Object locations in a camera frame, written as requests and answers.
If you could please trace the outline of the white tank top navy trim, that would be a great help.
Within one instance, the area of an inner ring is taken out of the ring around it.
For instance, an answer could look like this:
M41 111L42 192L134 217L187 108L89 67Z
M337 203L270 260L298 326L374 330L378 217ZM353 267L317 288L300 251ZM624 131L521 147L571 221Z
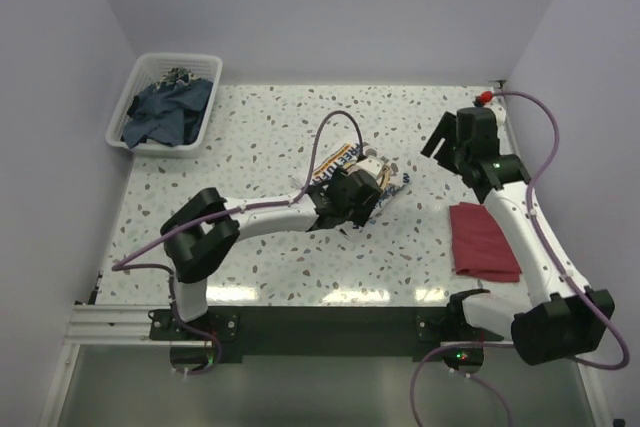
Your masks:
M351 240L362 237L410 182L386 158L378 158L374 150L363 152L358 143L339 142L312 164L309 172L292 176L292 186L314 202L318 219L312 228L335 228Z

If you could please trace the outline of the red tank top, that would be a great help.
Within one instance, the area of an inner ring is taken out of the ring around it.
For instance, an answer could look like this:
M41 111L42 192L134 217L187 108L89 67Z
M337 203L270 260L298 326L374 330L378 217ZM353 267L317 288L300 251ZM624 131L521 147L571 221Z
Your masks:
M483 205L449 207L455 273L482 281L518 283L521 269L497 222Z

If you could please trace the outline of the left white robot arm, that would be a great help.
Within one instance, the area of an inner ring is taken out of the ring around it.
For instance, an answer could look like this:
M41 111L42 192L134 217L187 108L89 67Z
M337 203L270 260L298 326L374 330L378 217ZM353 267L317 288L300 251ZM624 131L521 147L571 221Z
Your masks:
M185 339L205 332L207 280L236 243L278 232L330 230L344 223L362 227L382 194L374 175L361 168L340 168L301 195L244 200L223 197L215 188L200 191L160 229L174 266L173 329Z

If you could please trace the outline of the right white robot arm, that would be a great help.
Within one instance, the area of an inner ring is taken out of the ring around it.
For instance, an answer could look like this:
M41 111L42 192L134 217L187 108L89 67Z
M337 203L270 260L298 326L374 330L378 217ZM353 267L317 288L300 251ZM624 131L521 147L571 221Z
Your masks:
M487 290L454 294L448 333L469 339L480 328L513 342L529 365L594 351L615 310L610 293L593 289L559 245L515 154L500 151L489 108L446 112L421 151L460 176L499 226L522 271L528 299L516 303Z

